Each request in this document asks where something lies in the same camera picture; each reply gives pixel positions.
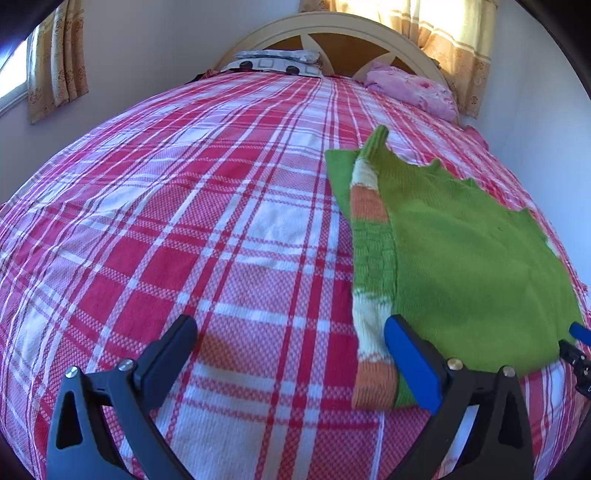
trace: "window sill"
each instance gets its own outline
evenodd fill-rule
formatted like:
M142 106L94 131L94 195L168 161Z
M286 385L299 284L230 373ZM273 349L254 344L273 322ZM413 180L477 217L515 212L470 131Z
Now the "window sill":
M0 116L7 113L12 107L27 98L27 84L22 83L14 90L0 98Z

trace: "bed sheet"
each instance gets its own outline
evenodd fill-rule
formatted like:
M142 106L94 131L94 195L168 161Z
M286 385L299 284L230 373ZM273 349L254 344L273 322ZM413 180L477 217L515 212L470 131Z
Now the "bed sheet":
M199 340L154 420L195 478L391 472L428 414L351 409L351 232L322 160L379 124L406 161L438 157L503 205L530 208L589 325L585 286L551 226L461 129L349 79L216 76L95 128L0 210L0 428L36 478L66 368L136 357L180 313L195 317ZM543 478L584 402L559 362L522 388ZM142 476L111 413L108 422Z

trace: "gold curtain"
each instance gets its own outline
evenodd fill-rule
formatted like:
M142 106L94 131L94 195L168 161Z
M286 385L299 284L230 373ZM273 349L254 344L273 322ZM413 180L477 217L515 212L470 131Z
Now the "gold curtain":
M494 0L300 0L300 11L369 18L415 42L439 66L461 113L476 118L491 69Z
M82 1L64 1L33 32L27 72L32 124L88 93L82 50Z

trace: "metal screw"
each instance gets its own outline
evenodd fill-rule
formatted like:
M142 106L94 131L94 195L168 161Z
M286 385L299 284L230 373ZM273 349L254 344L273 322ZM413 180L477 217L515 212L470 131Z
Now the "metal screw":
M447 361L447 367L449 370L458 371L464 368L464 363L459 358L450 358Z
M135 362L131 358L125 358L121 362L119 362L119 365L117 365L117 369L121 372L128 372L134 367L134 365Z
M515 376L515 368L510 365L506 365L503 367L503 375L509 378L513 378Z
M74 378L76 375L78 375L78 367L68 367L66 378Z

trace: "blue gripper pad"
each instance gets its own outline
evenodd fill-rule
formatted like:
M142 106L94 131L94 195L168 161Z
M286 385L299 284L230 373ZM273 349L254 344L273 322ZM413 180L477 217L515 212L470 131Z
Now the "blue gripper pad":
M587 330L580 323L573 323L569 328L569 333L585 345L591 346L591 331Z
M419 406L435 415L443 401L439 379L394 316L386 320L384 339Z

